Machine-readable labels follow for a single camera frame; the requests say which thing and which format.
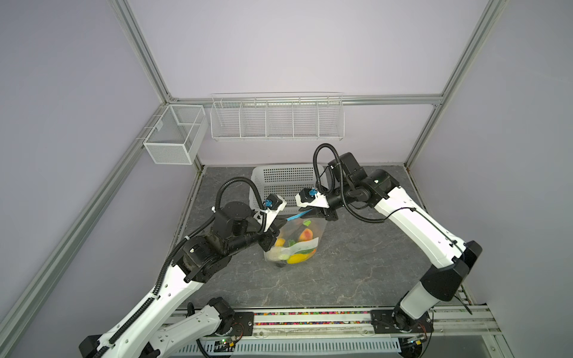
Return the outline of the clear zip bag blue zipper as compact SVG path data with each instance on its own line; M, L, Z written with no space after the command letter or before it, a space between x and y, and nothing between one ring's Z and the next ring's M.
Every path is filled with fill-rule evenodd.
M294 216L288 217L286 220L287 224L281 229L281 233L278 237L286 240L285 243L286 247L291 246L295 243L299 243L298 237L305 228L311 229L313 231L314 238L320 238L321 241L327 226L326 219L319 218L316 216L311 216L310 214L307 213L299 213ZM311 224L309 226L304 226L303 222L307 220L310 220ZM273 246L270 251L264 253L264 259L265 261L269 263L274 263L277 266L290 265L286 261L279 261L277 259L276 246Z

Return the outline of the yellow peach with red spot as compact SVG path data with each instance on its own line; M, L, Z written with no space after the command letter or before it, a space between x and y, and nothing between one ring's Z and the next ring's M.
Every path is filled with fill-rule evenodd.
M298 241L300 243L302 242L308 242L314 239L314 235L313 235L313 231L309 228L305 228L299 235L298 237Z

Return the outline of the white perforated plastic basket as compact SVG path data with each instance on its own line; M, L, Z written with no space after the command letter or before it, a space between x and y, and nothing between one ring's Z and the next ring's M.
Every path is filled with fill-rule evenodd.
M283 216L299 213L295 196L304 188L312 188L316 176L311 163L257 166L252 171L251 181L264 201L271 194L280 195L286 201Z

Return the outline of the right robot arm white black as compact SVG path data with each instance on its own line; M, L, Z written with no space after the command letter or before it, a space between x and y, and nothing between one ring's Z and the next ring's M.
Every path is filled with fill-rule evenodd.
M440 225L388 172L366 173L350 152L340 155L333 145L322 143L313 152L312 166L315 186L297 195L298 207L331 221L343 208L363 223L392 222L429 259L429 270L393 309L392 324L398 331L411 331L431 308L455 297L483 251L478 243L466 242Z

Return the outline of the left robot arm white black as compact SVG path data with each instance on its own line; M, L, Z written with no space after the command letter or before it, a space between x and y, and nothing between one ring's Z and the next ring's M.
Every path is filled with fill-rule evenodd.
M168 254L151 291L109 331L86 337L79 346L81 355L166 357L190 340L230 329L234 311L222 298L209 301L185 319L180 330L170 328L170 336L161 328L233 255L253 245L269 251L286 224L279 219L286 205L280 195L262 199L248 178L225 182L216 194L211 216Z

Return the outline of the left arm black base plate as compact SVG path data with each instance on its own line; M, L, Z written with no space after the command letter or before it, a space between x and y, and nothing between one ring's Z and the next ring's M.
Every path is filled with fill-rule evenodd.
M255 327L255 313L251 311L239 311L233 316L222 319L221 324L213 333L215 336L250 337Z

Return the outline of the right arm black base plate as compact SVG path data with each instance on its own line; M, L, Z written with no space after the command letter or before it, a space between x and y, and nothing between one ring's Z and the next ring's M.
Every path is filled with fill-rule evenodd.
M429 312L419 319L412 319L394 309L370 311L371 323L376 334L430 334L434 332L433 320Z

